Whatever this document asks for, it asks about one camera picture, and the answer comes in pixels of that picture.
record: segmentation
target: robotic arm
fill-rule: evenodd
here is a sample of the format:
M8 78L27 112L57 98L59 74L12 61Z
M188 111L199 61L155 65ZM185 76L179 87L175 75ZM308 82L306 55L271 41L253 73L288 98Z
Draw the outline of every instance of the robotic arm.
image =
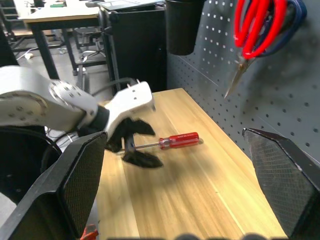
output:
M119 91L102 107L80 88L26 67L5 66L0 75L7 80L0 89L0 126L47 126L80 135L105 131L109 140L123 120L154 108L147 82Z

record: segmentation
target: wooden table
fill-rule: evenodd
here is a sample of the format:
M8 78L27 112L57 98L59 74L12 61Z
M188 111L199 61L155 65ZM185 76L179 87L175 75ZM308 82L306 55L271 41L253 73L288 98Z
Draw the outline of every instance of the wooden table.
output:
M73 75L77 75L78 63L72 52L66 29L99 26L98 7L86 7L85 1L79 1L78 6L72 7L44 7L28 16L20 17L32 30L36 44L50 79L60 79L55 63L44 36L44 30L62 29L65 45L72 65ZM106 64L106 61L87 62L83 67Z
M198 132L203 144L148 151L164 163L141 169L105 152L97 193L100 239L161 237L239 239L245 233L286 236L263 195L250 159L183 90L154 94L155 113L142 116L156 137Z

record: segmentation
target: pegboard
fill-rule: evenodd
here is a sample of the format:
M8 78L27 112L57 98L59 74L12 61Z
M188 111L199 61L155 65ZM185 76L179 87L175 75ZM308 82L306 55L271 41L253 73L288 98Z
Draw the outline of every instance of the pegboard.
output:
M168 87L184 88L249 156L243 128L277 133L320 165L320 1L304 0L308 15L278 53L258 58L224 99L235 74L235 0L207 0L194 52L168 56Z

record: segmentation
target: red screwdriver handle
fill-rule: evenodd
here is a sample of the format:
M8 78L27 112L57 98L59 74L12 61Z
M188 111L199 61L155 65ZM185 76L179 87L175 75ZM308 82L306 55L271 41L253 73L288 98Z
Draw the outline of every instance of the red screwdriver handle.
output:
M189 145L194 145L199 142L199 135L197 132L190 132L186 134L173 135L166 138L159 139L159 147L161 149L180 148Z

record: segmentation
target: blue scissors handle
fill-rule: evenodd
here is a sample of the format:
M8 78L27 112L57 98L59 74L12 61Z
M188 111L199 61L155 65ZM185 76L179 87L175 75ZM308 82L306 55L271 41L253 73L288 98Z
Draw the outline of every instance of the blue scissors handle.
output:
M294 12L294 19L293 22L291 23L290 27L288 30L286 30L284 33L282 33L282 36L280 39L272 46L271 48L267 49L264 53L258 56L258 58L261 57L267 57L272 54L275 54L277 51L282 49L294 36L295 32L298 30L300 27L301 23L304 21L304 19L307 17L307 8L305 3L302 0L287 0L288 5L292 6L295 10ZM265 29L263 33L261 34L256 47L260 46L266 36L268 35L268 32L271 28L272 25L272 15L270 15L271 18L267 19L265 22Z

